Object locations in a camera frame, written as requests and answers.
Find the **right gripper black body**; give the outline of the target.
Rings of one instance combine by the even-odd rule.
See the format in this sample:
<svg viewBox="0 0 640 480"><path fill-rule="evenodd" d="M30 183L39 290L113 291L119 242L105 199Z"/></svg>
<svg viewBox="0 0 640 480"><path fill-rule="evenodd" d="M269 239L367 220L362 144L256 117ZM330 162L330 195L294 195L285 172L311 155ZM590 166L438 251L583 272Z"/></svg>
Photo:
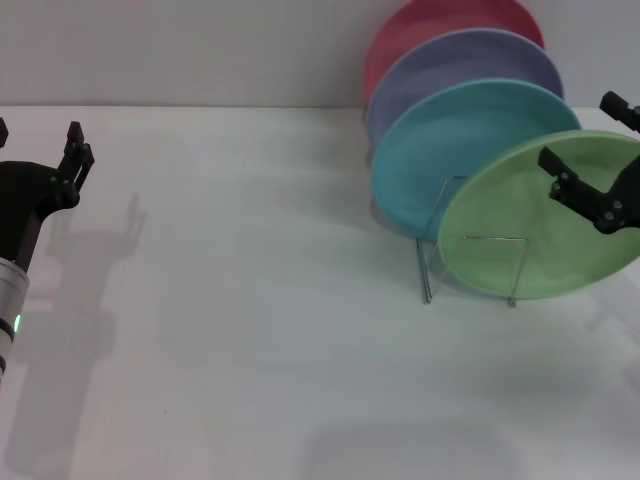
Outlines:
<svg viewBox="0 0 640 480"><path fill-rule="evenodd" d="M609 195L617 229L639 227L639 158L626 166L614 181Z"/></svg>

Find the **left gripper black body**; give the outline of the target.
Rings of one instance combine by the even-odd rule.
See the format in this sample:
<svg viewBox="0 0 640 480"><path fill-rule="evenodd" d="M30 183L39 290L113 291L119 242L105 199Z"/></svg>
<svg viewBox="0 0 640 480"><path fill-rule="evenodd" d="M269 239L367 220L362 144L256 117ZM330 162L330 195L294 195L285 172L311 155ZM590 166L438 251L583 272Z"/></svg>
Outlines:
<svg viewBox="0 0 640 480"><path fill-rule="evenodd" d="M80 200L78 161L57 168L33 162L1 163L1 257L27 270L45 219Z"/></svg>

